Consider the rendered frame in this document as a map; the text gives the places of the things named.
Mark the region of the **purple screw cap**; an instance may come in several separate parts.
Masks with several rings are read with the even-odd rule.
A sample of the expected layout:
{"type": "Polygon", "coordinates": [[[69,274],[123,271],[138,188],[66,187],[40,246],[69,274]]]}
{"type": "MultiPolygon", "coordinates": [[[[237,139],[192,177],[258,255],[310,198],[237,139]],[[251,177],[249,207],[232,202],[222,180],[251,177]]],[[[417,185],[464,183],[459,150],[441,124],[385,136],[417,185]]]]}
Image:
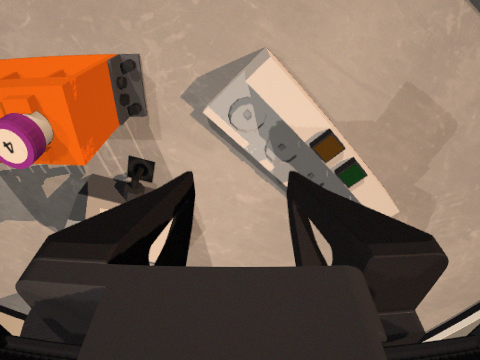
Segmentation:
{"type": "Polygon", "coordinates": [[[41,128],[29,117],[9,113],[0,118],[0,161],[9,167],[25,169],[46,150],[41,128]]]}

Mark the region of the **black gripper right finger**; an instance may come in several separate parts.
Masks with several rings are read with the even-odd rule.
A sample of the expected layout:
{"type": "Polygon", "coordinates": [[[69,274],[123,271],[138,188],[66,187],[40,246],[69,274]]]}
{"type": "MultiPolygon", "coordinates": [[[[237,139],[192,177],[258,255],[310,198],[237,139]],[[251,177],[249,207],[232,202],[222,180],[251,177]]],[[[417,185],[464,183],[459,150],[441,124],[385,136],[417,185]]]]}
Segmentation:
{"type": "Polygon", "coordinates": [[[289,172],[287,205],[296,266],[328,266],[311,220],[331,247],[331,266],[362,271],[378,312],[415,310],[448,266],[433,235],[326,190],[296,171],[289,172]]]}

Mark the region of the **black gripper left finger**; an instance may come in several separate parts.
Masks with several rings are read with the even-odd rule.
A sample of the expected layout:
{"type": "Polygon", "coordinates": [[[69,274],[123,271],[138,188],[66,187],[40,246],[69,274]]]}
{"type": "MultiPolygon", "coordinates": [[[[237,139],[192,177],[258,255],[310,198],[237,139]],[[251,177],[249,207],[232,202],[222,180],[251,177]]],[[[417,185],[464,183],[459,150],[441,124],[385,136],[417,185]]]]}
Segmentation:
{"type": "Polygon", "coordinates": [[[49,235],[33,259],[150,265],[151,245],[173,219],[154,266],[186,266],[194,204],[193,172],[187,171],[154,191],[49,235]]]}

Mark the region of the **beige key housing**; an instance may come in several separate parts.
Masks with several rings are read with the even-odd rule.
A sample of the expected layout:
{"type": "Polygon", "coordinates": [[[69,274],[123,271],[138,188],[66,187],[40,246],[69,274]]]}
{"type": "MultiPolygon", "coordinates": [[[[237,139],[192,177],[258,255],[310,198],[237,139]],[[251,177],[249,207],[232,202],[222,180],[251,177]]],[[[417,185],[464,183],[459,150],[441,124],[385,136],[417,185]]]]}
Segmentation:
{"type": "MultiPolygon", "coordinates": [[[[154,168],[153,161],[129,156],[127,177],[131,182],[92,174],[79,191],[65,228],[155,190],[139,182],[152,183],[154,168]]],[[[172,220],[150,248],[149,264],[152,266],[164,246],[172,220]]]]}

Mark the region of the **black table edge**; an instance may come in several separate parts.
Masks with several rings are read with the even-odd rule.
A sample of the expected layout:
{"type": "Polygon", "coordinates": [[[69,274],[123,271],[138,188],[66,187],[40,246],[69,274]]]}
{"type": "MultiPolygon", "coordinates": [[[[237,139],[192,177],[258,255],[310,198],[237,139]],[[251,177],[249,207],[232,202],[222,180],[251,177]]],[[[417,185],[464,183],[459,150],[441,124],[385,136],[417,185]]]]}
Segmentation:
{"type": "MultiPolygon", "coordinates": [[[[444,330],[450,328],[451,326],[459,323],[460,321],[466,319],[467,317],[469,317],[472,314],[478,312],[479,310],[480,310],[480,302],[478,304],[476,304],[475,306],[471,307],[470,309],[466,310],[465,312],[463,312],[463,313],[459,314],[458,316],[454,317],[453,319],[451,319],[451,320],[447,321],[446,323],[440,325],[439,327],[429,331],[418,341],[418,343],[424,342],[425,340],[441,333],[442,331],[444,331],[444,330]]],[[[10,316],[13,316],[15,318],[24,320],[24,321],[27,318],[26,314],[20,313],[18,311],[9,309],[9,308],[1,306],[1,305],[0,305],[0,312],[2,312],[4,314],[7,314],[7,315],[10,315],[10,316]]]]}

